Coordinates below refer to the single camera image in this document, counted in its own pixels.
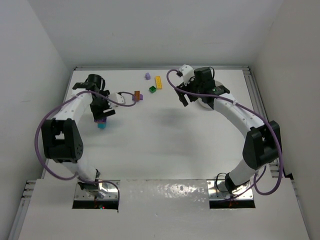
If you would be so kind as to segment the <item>purple lego plate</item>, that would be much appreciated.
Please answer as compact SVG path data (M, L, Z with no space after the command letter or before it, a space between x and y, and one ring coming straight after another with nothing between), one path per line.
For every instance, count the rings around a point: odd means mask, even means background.
M103 117L101 119L95 119L94 122L97 124L105 124L107 122L107 118Z

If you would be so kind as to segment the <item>cyan lego brick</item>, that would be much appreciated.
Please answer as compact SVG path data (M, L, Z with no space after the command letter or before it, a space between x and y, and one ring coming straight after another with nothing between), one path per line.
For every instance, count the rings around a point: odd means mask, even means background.
M97 124L97 127L99 128L99 129L105 129L106 128L106 123L104 122L104 123L98 123Z

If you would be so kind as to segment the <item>dark green lego brick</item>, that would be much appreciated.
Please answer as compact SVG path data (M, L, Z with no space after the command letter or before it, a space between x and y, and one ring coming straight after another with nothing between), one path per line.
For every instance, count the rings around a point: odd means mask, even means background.
M150 91L151 93L155 93L155 92L157 91L157 88L156 88L155 86L151 86L151 87L149 88L149 91Z

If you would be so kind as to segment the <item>brown and purple lego stack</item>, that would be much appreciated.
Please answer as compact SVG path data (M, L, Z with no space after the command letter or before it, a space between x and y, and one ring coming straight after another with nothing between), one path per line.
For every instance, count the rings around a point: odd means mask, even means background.
M134 93L133 93L133 96L132 96L132 101L134 102L140 102L143 100L143 95L141 94L141 92L139 90L136 90Z

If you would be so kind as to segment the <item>small lavender lego brick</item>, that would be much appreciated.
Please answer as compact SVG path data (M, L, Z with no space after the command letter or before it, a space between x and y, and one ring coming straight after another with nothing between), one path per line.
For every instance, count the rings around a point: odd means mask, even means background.
M150 80L150 79L151 79L151 75L150 75L149 72L147 72L147 73L145 74L145 79L146 79L146 80Z

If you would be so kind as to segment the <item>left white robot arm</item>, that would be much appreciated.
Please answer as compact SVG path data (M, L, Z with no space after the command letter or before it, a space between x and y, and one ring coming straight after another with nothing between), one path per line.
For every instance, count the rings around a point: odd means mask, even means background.
M75 98L41 126L45 157L63 165L79 179L81 190L100 199L106 191L98 182L100 172L90 166L84 156L84 144L77 124L86 108L90 108L94 122L101 129L105 128L107 118L115 115L116 111L107 100L110 91L105 86L106 81L100 75L89 74L84 82L73 86Z

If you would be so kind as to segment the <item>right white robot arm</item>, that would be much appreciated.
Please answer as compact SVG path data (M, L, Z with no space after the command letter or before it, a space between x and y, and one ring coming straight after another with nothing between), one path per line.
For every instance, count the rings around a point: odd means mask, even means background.
M175 91L184 106L200 100L229 120L245 138L242 160L217 185L221 193L232 194L249 182L262 167L279 157L280 126L275 121L266 121L253 111L241 107L228 88L216 83L212 67L193 69L185 64L175 72L183 79Z

